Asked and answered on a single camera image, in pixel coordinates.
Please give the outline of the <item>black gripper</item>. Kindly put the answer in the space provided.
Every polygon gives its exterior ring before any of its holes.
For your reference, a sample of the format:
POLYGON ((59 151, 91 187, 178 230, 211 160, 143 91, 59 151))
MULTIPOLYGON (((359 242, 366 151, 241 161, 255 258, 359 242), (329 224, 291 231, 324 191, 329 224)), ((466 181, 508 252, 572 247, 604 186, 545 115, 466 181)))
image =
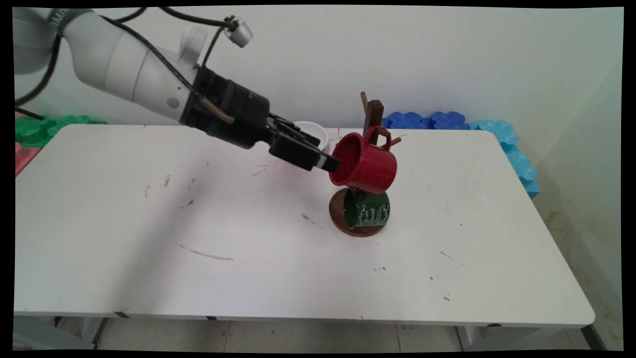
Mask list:
POLYGON ((212 104, 234 118, 234 122, 227 124, 220 120, 192 94, 180 118, 182 125, 242 149, 251 149, 259 141, 270 141, 272 133, 268 128, 268 118, 270 125, 279 132, 270 143, 270 154, 307 171, 316 167, 335 173, 339 168, 341 160, 318 149, 319 138, 302 131, 293 122, 269 113, 270 102, 260 94, 205 67, 198 68, 193 86, 212 104))

